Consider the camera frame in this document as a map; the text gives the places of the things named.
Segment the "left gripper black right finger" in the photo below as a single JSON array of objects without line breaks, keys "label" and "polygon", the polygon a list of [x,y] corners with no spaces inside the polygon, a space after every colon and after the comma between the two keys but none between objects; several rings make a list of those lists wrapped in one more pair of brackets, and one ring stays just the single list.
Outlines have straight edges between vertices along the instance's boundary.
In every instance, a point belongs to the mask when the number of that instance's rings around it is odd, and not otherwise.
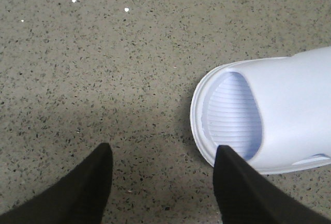
[{"label": "left gripper black right finger", "polygon": [[227,145],[217,148],[213,187],[223,223],[330,223],[271,184]]}]

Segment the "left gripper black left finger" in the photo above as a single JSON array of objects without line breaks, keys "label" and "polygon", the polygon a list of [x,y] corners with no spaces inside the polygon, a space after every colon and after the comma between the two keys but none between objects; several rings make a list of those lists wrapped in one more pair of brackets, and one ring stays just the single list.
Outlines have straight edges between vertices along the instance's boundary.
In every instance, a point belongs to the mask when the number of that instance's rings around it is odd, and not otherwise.
[{"label": "left gripper black left finger", "polygon": [[99,144],[56,184],[1,215],[1,223],[101,223],[112,185],[110,145]]}]

